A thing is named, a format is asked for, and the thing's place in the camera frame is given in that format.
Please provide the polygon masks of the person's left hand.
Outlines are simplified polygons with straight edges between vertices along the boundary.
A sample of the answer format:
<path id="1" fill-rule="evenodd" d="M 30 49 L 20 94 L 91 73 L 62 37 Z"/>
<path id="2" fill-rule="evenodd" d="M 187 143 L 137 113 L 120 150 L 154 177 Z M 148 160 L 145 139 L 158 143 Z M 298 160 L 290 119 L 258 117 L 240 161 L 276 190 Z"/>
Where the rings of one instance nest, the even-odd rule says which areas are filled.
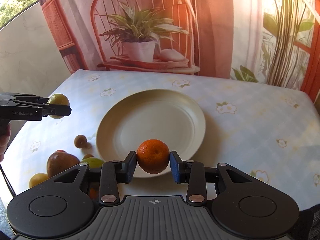
<path id="1" fill-rule="evenodd" d="M 4 154 L 7 150 L 7 145 L 11 137 L 11 124 L 6 127 L 6 132 L 4 135 L 0 136 L 0 162 L 4 159 Z"/>

